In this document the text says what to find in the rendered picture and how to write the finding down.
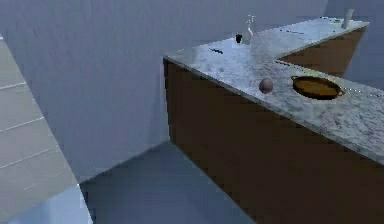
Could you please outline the pale grey tall vase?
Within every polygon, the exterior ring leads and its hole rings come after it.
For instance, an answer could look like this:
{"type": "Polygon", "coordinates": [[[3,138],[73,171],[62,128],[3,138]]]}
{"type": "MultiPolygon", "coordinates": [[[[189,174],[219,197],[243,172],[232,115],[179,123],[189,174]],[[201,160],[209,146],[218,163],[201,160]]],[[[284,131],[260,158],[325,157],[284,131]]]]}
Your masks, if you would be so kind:
{"type": "Polygon", "coordinates": [[[348,9],[345,13],[341,28],[346,29],[354,13],[354,9],[348,9]]]}

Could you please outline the clear glass bottle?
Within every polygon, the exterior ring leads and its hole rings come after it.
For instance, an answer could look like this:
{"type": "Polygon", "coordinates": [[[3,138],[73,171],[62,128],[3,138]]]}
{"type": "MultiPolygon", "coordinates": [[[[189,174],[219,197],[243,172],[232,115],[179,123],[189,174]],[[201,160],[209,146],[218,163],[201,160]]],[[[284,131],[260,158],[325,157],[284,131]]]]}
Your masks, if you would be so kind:
{"type": "Polygon", "coordinates": [[[255,17],[253,15],[249,15],[249,19],[247,20],[246,24],[247,29],[243,33],[242,43],[250,45],[254,35],[255,17]]]}

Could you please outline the pale grey panelled cabinet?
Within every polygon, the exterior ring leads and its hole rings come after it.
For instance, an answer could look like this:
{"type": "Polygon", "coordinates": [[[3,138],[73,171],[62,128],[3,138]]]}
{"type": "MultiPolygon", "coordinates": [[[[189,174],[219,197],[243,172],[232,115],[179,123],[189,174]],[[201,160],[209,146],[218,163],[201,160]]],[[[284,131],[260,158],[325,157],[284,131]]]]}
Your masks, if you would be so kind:
{"type": "Polygon", "coordinates": [[[80,185],[2,35],[0,224],[93,224],[80,185]]]}

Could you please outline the brown marble-topped kitchen counter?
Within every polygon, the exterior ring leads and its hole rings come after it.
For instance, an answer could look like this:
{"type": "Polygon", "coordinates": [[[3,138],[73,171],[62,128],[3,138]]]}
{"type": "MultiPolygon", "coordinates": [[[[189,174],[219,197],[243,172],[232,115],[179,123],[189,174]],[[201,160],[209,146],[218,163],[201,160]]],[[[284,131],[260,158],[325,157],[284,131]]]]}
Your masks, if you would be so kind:
{"type": "Polygon", "coordinates": [[[342,23],[320,17],[164,57],[172,142],[256,224],[384,224],[384,91],[342,77],[366,27],[342,23]],[[292,76],[345,94],[307,98],[292,76]]]}

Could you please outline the brown round pan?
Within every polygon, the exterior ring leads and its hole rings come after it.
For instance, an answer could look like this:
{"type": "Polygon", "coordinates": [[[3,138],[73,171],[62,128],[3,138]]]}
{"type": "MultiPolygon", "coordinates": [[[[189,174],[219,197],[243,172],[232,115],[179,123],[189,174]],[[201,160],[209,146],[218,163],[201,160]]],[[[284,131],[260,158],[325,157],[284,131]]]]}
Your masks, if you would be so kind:
{"type": "Polygon", "coordinates": [[[343,96],[341,87],[325,78],[315,76],[292,76],[292,88],[300,95],[316,100],[333,100],[343,96]]]}

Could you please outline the pinkish grey egg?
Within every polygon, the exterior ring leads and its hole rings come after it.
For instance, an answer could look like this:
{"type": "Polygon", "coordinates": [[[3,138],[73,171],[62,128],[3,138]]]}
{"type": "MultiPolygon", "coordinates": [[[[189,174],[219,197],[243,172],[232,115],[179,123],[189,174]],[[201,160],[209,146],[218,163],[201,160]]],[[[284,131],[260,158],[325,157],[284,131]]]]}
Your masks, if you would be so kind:
{"type": "Polygon", "coordinates": [[[269,79],[269,78],[263,79],[259,83],[259,90],[262,93],[264,93],[264,94],[267,94],[267,93],[271,92],[273,90],[273,82],[272,82],[272,80],[269,79]]]}

